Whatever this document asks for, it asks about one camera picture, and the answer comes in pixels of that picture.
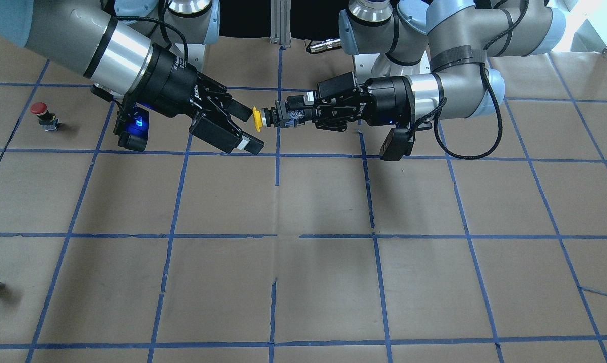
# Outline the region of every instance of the light blue plastic cover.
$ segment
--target light blue plastic cover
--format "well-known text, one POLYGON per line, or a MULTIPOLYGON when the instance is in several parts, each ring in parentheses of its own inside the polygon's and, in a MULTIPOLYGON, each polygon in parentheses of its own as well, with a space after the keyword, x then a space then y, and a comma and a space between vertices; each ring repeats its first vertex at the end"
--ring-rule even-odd
POLYGON ((555 48, 555 46, 557 46, 557 44, 559 44, 561 41, 561 38, 564 37, 564 32, 566 30, 566 16, 559 9, 550 8, 550 10, 552 10, 552 23, 550 23, 550 30, 548 30, 548 33, 545 35, 541 44, 528 55, 548 53, 548 51, 555 48))
MULTIPOLYGON (((501 73, 495 69, 488 69, 488 75, 490 76, 490 84, 494 90, 494 96, 497 97, 497 101, 500 103, 505 99, 505 80, 501 73)), ((480 102, 480 105, 470 117, 479 117, 483 115, 489 115, 495 113, 494 103, 492 103, 492 97, 489 92, 485 92, 485 97, 480 102)))
POLYGON ((423 0, 401 0, 398 3, 400 18, 411 28, 420 33, 427 34, 427 8, 429 5, 423 0))
MULTIPOLYGON (((158 0, 115 0, 117 16, 148 16, 158 5, 158 0)), ((135 20, 122 21, 125 24, 135 23, 135 20)))
POLYGON ((21 48, 30 37, 33 3, 34 0, 0 1, 0 35, 21 48))
POLYGON ((218 0, 212 0, 212 12, 209 16, 209 28, 207 28, 207 34, 205 34, 203 44, 214 44, 218 41, 218 34, 220 33, 221 26, 220 15, 220 3, 218 0))
POLYGON ((342 49, 344 53, 348 55, 359 54, 355 33, 352 30, 352 25, 350 25, 346 9, 340 11, 340 39, 342 39, 342 49))
POLYGON ((462 9, 473 7, 474 0, 437 0, 431 3, 427 9, 427 33, 443 20, 462 9))

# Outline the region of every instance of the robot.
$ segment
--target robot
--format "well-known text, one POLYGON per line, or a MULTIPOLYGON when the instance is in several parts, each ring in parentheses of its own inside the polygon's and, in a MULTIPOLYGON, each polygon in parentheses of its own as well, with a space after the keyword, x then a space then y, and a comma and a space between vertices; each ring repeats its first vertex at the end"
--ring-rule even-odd
POLYGON ((351 55, 379 54, 374 77, 360 83, 349 72, 260 110, 237 102, 224 85, 185 60, 187 37, 200 44, 216 41, 218 0, 0 2, 0 35, 89 78, 103 99, 121 97, 114 133, 127 149, 144 151, 144 106, 167 117, 187 115, 189 133, 228 153, 237 148, 258 154, 264 146, 232 116, 253 119, 257 130, 310 121, 318 129, 345 131, 347 122, 361 119, 369 126, 393 126, 380 149, 383 160, 410 155, 416 132, 432 128, 448 154, 476 159, 491 154, 502 135, 499 99, 505 83, 487 67, 488 57, 546 53, 559 43, 566 20, 546 3, 491 0, 491 9, 477 9, 474 0, 400 0, 396 6, 389 0, 350 0, 339 14, 342 48, 351 55), (108 6, 116 16, 105 11, 108 6), (160 33, 153 31, 156 25, 160 33), (154 34, 153 40, 141 32, 154 34), (184 58, 173 45, 179 41, 184 58), (420 74, 417 65, 427 48, 431 72, 420 74), (461 156, 440 140, 441 118, 490 113, 497 115, 499 133, 488 152, 461 156))

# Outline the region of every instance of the yellow object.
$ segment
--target yellow object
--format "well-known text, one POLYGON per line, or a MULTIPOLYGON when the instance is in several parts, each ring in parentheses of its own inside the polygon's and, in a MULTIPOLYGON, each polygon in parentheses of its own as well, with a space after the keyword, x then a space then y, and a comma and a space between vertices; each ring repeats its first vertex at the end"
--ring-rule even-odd
POLYGON ((263 121, 261 120, 261 112, 256 107, 252 108, 252 116, 255 118, 255 129, 260 133, 263 121))

